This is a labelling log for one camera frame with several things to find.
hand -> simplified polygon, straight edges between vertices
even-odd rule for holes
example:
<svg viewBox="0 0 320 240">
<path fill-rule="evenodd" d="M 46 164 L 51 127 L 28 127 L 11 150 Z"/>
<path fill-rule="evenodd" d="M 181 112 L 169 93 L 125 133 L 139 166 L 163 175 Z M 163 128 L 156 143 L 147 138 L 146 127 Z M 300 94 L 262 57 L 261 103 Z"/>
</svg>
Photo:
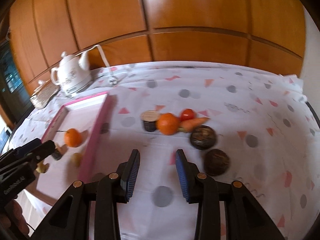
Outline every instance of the hand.
<svg viewBox="0 0 320 240">
<path fill-rule="evenodd" d="M 6 205 L 6 210 L 8 213 L 13 214 L 14 218 L 16 219 L 15 224 L 17 225 L 21 233 L 23 233 L 24 235 L 28 235 L 29 227 L 22 215 L 22 208 L 18 204 L 18 202 L 12 200 Z M 0 223 L 3 225 L 4 228 L 9 228 L 11 226 L 9 218 L 4 214 L 0 214 Z"/>
</svg>

teapot spout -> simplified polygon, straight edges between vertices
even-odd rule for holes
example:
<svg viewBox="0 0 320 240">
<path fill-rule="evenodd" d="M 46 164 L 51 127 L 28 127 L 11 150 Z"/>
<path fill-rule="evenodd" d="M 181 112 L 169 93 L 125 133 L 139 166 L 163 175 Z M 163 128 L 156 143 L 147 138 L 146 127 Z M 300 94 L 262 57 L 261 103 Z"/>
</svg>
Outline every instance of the teapot spout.
<svg viewBox="0 0 320 240">
<path fill-rule="evenodd" d="M 79 66 L 83 70 L 90 70 L 90 63 L 89 63 L 89 58 L 88 58 L 88 51 L 84 51 L 81 54 L 81 57 L 79 59 Z"/>
</svg>

red tomato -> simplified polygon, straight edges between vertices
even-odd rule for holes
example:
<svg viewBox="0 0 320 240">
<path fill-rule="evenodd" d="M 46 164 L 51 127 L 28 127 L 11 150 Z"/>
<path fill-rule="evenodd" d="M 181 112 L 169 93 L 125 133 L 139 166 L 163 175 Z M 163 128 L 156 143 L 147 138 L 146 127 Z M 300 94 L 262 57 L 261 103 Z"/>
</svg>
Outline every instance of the red tomato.
<svg viewBox="0 0 320 240">
<path fill-rule="evenodd" d="M 185 121 L 189 119 L 194 119 L 196 117 L 196 113 L 192 109 L 185 109 L 181 112 L 180 120 Z"/>
</svg>

table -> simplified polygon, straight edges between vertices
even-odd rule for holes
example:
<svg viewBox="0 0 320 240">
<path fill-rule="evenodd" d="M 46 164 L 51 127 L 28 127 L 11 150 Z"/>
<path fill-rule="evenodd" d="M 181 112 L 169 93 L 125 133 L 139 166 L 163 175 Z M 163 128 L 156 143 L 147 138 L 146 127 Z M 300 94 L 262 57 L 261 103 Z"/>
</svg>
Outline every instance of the table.
<svg viewBox="0 0 320 240">
<path fill-rule="evenodd" d="M 230 169 L 215 179 L 242 181 L 284 236 L 292 240 L 305 235 L 319 213 L 320 175 L 319 127 L 305 104 L 302 80 L 206 62 L 150 62 L 113 70 L 121 79 L 116 87 L 108 87 L 107 72 L 98 69 L 92 73 L 94 83 L 76 98 L 108 90 L 117 99 L 108 129 L 100 135 L 95 173 L 115 171 L 133 148 L 141 153 L 133 197 L 118 205 L 123 239 L 193 238 L 197 205 L 182 197 L 173 155 L 182 148 L 203 171 L 204 152 L 188 143 L 188 134 L 144 131 L 139 118 L 146 110 L 179 115 L 185 108 L 211 118 L 207 125 L 218 134 L 214 148 L 230 156 Z M 34 110 L 10 146 L 41 138 L 69 100 L 59 92 L 45 109 Z M 50 208 L 36 196 L 28 197 L 43 215 Z M 221 234 L 225 237 L 224 223 Z"/>
</svg>

teapot handle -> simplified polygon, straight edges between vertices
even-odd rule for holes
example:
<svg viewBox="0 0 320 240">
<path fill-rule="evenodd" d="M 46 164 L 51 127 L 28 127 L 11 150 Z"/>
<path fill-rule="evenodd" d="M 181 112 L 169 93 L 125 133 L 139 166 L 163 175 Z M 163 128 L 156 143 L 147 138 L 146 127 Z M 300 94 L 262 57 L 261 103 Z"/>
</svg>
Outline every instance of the teapot handle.
<svg viewBox="0 0 320 240">
<path fill-rule="evenodd" d="M 57 72 L 57 71 L 58 71 L 57 67 L 52 68 L 50 77 L 51 77 L 52 83 L 58 86 L 58 85 L 60 85 L 60 82 L 54 78 L 55 77 L 54 73 Z"/>
</svg>

